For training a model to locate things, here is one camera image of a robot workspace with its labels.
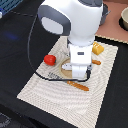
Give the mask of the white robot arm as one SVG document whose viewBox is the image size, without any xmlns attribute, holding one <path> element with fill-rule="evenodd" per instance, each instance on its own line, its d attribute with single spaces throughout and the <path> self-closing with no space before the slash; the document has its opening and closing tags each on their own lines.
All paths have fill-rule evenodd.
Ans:
<svg viewBox="0 0 128 128">
<path fill-rule="evenodd" d="M 38 8 L 42 26 L 67 37 L 72 77 L 83 79 L 103 11 L 102 0 L 45 0 Z"/>
</svg>

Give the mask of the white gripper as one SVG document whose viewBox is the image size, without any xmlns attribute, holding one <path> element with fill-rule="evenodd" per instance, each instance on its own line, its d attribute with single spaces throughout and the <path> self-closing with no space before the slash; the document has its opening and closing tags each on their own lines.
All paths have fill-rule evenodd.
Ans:
<svg viewBox="0 0 128 128">
<path fill-rule="evenodd" d="M 72 66 L 72 78 L 83 79 L 87 67 L 92 63 L 92 46 L 80 47 L 69 44 L 70 63 Z"/>
</svg>

